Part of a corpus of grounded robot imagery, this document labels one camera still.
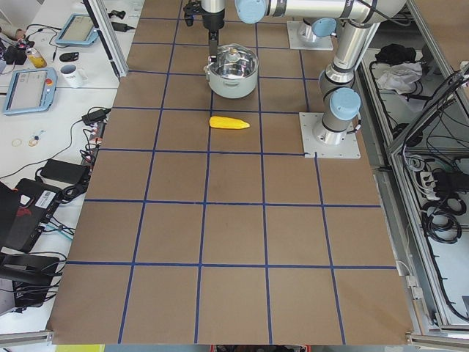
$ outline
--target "white label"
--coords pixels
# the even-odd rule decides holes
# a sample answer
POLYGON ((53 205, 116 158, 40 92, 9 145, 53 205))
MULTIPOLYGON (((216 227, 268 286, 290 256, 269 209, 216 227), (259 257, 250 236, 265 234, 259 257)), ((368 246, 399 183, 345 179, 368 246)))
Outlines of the white label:
POLYGON ((46 209, 55 196, 56 194, 51 191, 44 191, 43 194, 41 194, 41 197, 37 200, 36 206, 38 208, 46 209))

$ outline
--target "bottle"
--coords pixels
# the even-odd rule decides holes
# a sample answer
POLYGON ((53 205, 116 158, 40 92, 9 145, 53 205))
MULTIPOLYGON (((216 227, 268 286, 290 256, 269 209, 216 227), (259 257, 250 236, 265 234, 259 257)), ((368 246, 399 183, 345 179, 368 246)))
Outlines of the bottle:
POLYGON ((43 56, 37 49, 27 48, 26 55, 35 68, 44 68, 47 66, 47 62, 44 60, 43 56))

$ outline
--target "silver pot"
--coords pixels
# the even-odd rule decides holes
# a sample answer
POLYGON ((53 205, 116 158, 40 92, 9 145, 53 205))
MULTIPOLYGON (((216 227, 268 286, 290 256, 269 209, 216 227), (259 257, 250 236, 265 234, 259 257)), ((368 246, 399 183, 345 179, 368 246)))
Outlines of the silver pot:
POLYGON ((225 98, 242 98, 257 85, 259 62, 256 54, 238 44, 218 48, 217 61, 205 67, 213 92, 225 98))

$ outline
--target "mounting plate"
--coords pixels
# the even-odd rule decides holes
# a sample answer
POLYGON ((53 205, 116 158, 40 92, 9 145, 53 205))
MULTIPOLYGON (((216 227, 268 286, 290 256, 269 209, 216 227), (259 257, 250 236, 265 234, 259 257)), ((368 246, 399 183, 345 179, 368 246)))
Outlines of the mounting plate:
POLYGON ((315 42, 306 42, 298 36, 298 29, 303 22, 287 21, 288 39, 290 41, 290 49, 298 50, 333 50, 332 40, 330 37, 317 38, 315 42))
POLYGON ((303 151, 305 158, 324 159, 359 159, 361 157, 355 134, 347 134, 345 140, 339 145, 326 145, 320 143, 313 136, 313 126, 316 121, 322 119, 322 112, 301 112, 300 126, 303 139, 303 151))

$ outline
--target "white cup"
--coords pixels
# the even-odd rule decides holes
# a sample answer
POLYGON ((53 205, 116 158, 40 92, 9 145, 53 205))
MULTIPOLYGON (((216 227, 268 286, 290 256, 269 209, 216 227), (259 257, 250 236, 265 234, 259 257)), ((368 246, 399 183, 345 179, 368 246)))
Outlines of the white cup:
POLYGON ((88 76, 85 74, 84 69, 77 68, 75 65, 62 66, 60 73, 72 88, 82 87, 88 81, 88 76))

